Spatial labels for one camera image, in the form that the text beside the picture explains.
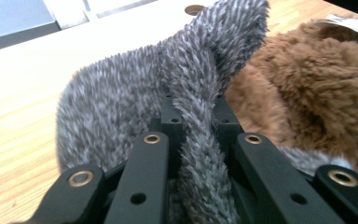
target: wooden table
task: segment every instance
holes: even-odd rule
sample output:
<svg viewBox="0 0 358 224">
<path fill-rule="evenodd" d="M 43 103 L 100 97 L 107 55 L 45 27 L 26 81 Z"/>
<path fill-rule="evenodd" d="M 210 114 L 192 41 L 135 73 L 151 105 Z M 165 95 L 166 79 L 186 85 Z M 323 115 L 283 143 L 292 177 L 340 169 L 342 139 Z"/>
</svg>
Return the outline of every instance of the wooden table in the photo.
<svg viewBox="0 0 358 224">
<path fill-rule="evenodd" d="M 55 113 L 79 67 L 173 35 L 208 0 L 160 0 L 0 50 L 0 223 L 28 219 L 59 175 Z M 353 15 L 322 0 L 269 0 L 268 35 L 327 14 Z"/>
</svg>

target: brown plush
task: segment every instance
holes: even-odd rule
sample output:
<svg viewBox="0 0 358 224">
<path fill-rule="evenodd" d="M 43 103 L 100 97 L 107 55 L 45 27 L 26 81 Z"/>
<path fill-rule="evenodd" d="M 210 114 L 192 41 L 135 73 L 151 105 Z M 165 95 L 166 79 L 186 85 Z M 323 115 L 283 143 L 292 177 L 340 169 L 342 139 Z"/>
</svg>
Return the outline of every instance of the brown plush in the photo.
<svg viewBox="0 0 358 224">
<path fill-rule="evenodd" d="M 343 155 L 358 172 L 358 34 L 301 24 L 268 37 L 226 92 L 246 132 Z"/>
</svg>

